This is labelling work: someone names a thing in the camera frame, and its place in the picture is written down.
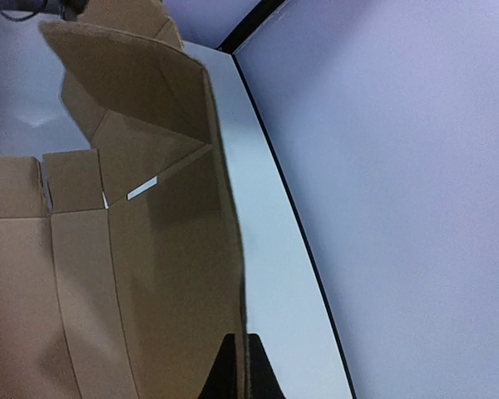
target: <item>black object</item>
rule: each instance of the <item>black object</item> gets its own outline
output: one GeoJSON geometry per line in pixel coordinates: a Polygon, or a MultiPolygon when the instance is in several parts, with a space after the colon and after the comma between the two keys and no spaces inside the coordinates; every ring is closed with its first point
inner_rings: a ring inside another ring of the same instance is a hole
{"type": "Polygon", "coordinates": [[[59,0],[59,14],[65,21],[75,21],[83,14],[89,0],[59,0]]]}
{"type": "MultiPolygon", "coordinates": [[[[257,334],[248,336],[252,399],[285,399],[257,334]]],[[[235,335],[227,334],[198,399],[237,399],[235,335]]]]}
{"type": "Polygon", "coordinates": [[[218,50],[233,54],[285,0],[261,0],[220,44],[218,50]]]}
{"type": "Polygon", "coordinates": [[[41,12],[44,12],[47,8],[48,5],[48,0],[42,0],[41,5],[39,8],[37,8],[35,11],[33,11],[31,14],[26,15],[25,17],[12,17],[11,15],[7,14],[6,12],[3,11],[3,9],[0,8],[0,15],[6,18],[9,21],[12,22],[24,22],[27,21],[28,19],[32,19],[35,17],[37,14],[40,14],[41,12]]]}

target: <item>open cardboard box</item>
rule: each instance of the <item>open cardboard box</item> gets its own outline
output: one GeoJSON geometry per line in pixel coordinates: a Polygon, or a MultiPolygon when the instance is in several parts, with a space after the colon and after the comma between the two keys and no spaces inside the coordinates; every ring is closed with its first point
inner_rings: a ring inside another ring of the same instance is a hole
{"type": "Polygon", "coordinates": [[[240,232],[206,70],[155,0],[91,0],[80,22],[41,31],[93,150],[42,167],[0,156],[0,398],[205,398],[226,337],[229,397],[249,397],[240,232]]]}

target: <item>brown cardboard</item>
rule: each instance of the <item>brown cardboard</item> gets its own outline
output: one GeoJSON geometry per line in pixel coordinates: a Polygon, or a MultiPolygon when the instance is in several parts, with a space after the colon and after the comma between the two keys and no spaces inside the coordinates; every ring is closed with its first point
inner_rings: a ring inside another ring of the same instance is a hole
{"type": "Polygon", "coordinates": [[[0,397],[197,399],[233,333],[249,397],[240,232],[207,72],[158,2],[91,0],[82,22],[41,25],[95,148],[44,156],[50,218],[38,162],[0,157],[0,397]]]}
{"type": "Polygon", "coordinates": [[[80,398],[34,158],[0,157],[0,398],[80,398]]]}
{"type": "MultiPolygon", "coordinates": [[[[139,0],[129,2],[126,0],[92,0],[89,2],[84,14],[79,17],[79,22],[95,24],[100,27],[110,27],[144,37],[155,37],[173,47],[182,47],[181,39],[174,22],[168,16],[161,2],[156,0],[139,0]]],[[[88,60],[82,63],[83,68],[97,69],[102,66],[90,64],[88,60]]],[[[62,88],[62,100],[69,110],[72,118],[82,129],[83,134],[89,142],[97,148],[103,148],[102,178],[106,180],[104,187],[106,197],[110,203],[114,203],[122,196],[136,187],[137,181],[146,181],[153,177],[158,169],[151,162],[137,163],[137,158],[132,150],[140,150],[143,154],[141,159],[157,159],[160,152],[166,152],[166,140],[157,135],[151,135],[147,140],[142,140],[133,133],[132,124],[126,123],[125,117],[100,106],[70,73],[65,74],[62,88]],[[104,132],[107,130],[124,131],[118,139],[107,138],[104,132]],[[115,142],[116,145],[98,145],[101,140],[115,142]],[[122,157],[120,148],[130,148],[130,154],[122,157]],[[121,175],[123,170],[132,171],[116,180],[114,176],[121,175]]],[[[184,155],[188,155],[195,148],[190,148],[184,155]]]]}

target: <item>cardboard flap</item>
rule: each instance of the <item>cardboard flap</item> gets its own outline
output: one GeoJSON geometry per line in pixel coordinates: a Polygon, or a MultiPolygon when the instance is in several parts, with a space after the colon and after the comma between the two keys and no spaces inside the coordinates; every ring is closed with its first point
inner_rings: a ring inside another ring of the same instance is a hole
{"type": "Polygon", "coordinates": [[[212,151],[197,152],[182,169],[160,175],[156,186],[109,208],[139,397],[196,399],[224,336],[243,324],[241,248],[224,217],[212,151]]]}
{"type": "Polygon", "coordinates": [[[0,156],[0,219],[46,215],[39,162],[27,156],[0,156]]]}
{"type": "Polygon", "coordinates": [[[43,22],[40,28],[100,106],[210,142],[199,62],[157,40],[104,27],[43,22]]]}
{"type": "Polygon", "coordinates": [[[122,331],[105,209],[53,214],[57,291],[83,398],[136,399],[122,331]]]}
{"type": "Polygon", "coordinates": [[[53,213],[104,209],[96,150],[43,156],[53,213]]]}
{"type": "Polygon", "coordinates": [[[90,0],[78,21],[183,47],[174,21],[160,0],[90,0]]]}
{"type": "MultiPolygon", "coordinates": [[[[80,22],[109,27],[145,37],[154,37],[175,48],[182,48],[174,21],[158,0],[91,0],[80,22]]],[[[77,79],[65,73],[61,99],[72,119],[91,141],[107,109],[100,106],[77,79]]]]}
{"type": "Polygon", "coordinates": [[[0,398],[81,398],[59,312],[51,235],[48,218],[0,219],[0,398]]]}

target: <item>box flap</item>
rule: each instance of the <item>box flap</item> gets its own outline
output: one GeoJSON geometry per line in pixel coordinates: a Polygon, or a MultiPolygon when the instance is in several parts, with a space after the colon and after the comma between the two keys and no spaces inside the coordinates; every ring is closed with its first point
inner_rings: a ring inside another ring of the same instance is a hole
{"type": "Polygon", "coordinates": [[[161,174],[156,186],[109,208],[140,397],[196,399],[224,336],[243,322],[240,247],[226,225],[212,151],[197,152],[197,159],[161,174]]]}
{"type": "Polygon", "coordinates": [[[54,214],[104,209],[96,150],[43,156],[54,214]]]}
{"type": "MultiPolygon", "coordinates": [[[[91,0],[79,21],[155,37],[173,47],[182,48],[177,27],[160,1],[91,0]]],[[[107,110],[96,103],[68,71],[63,80],[61,97],[72,119],[91,141],[107,110]]]]}
{"type": "Polygon", "coordinates": [[[46,214],[39,162],[33,157],[0,156],[0,218],[46,214]]]}
{"type": "Polygon", "coordinates": [[[48,218],[0,219],[0,398],[81,398],[57,301],[48,218]]]}
{"type": "Polygon", "coordinates": [[[75,22],[44,22],[40,28],[99,105],[210,142],[199,62],[128,32],[75,22]]]}
{"type": "Polygon", "coordinates": [[[105,209],[53,214],[57,290],[84,398],[137,398],[116,297],[105,209]]]}
{"type": "Polygon", "coordinates": [[[182,48],[174,21],[160,0],[90,0],[78,22],[155,37],[182,48]]]}
{"type": "Polygon", "coordinates": [[[246,297],[245,297],[245,272],[244,255],[242,249],[242,237],[240,235],[239,220],[236,214],[235,200],[231,189],[230,177],[225,161],[224,144],[220,134],[220,122],[216,112],[215,98],[210,84],[209,74],[206,70],[202,72],[202,80],[205,93],[205,107],[209,116],[209,129],[212,143],[213,159],[215,161],[216,180],[222,207],[222,217],[229,237],[229,246],[233,249],[234,268],[233,275],[235,286],[239,297],[235,317],[240,323],[236,323],[235,344],[237,356],[237,386],[239,387],[238,398],[247,399],[251,392],[250,375],[250,350],[247,331],[246,297]]]}
{"type": "MultiPolygon", "coordinates": [[[[133,32],[146,37],[155,37],[173,47],[182,47],[181,38],[174,22],[168,16],[161,1],[158,0],[133,0],[132,2],[127,0],[91,0],[86,11],[79,17],[79,21],[133,32]]],[[[150,161],[143,163],[137,160],[142,158],[154,160],[159,154],[166,153],[167,145],[174,149],[173,143],[167,143],[162,137],[155,138],[151,135],[136,134],[131,126],[121,123],[123,118],[119,117],[119,114],[110,112],[99,105],[69,71],[65,73],[61,97],[83,135],[92,146],[103,150],[100,153],[102,177],[104,178],[106,196],[110,203],[114,203],[162,170],[162,165],[150,161]],[[102,122],[117,128],[121,134],[111,137],[107,130],[101,132],[102,122]],[[103,137],[94,140],[98,133],[102,133],[103,137]],[[125,151],[117,150],[117,147],[129,148],[130,154],[121,157],[125,151]],[[142,151],[142,156],[138,158],[131,156],[134,150],[142,151]],[[112,160],[117,157],[121,157],[119,162],[113,162],[112,160]],[[109,179],[109,176],[119,175],[122,171],[127,171],[122,179],[109,179]]],[[[182,143],[182,148],[178,149],[175,154],[168,155],[168,157],[179,158],[181,152],[185,152],[185,143],[182,143]]]]}

